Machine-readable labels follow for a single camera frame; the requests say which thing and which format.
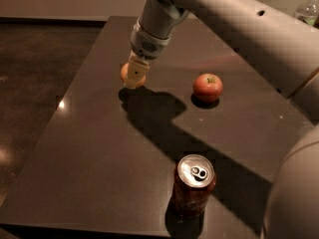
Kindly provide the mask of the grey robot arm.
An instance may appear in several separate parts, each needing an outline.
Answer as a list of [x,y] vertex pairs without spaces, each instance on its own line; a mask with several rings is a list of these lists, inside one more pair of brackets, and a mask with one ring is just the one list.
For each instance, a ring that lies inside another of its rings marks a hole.
[[313,123],[280,165],[260,239],[319,239],[319,30],[256,0],[147,0],[131,36],[127,88],[137,87],[187,14]]

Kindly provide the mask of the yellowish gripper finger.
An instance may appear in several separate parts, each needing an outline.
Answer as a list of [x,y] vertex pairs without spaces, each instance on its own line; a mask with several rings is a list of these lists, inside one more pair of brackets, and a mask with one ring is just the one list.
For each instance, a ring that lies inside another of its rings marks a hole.
[[143,84],[147,72],[150,69],[150,64],[144,57],[140,57],[134,52],[131,52],[127,69],[127,73],[124,77],[124,85],[128,89],[134,90]]

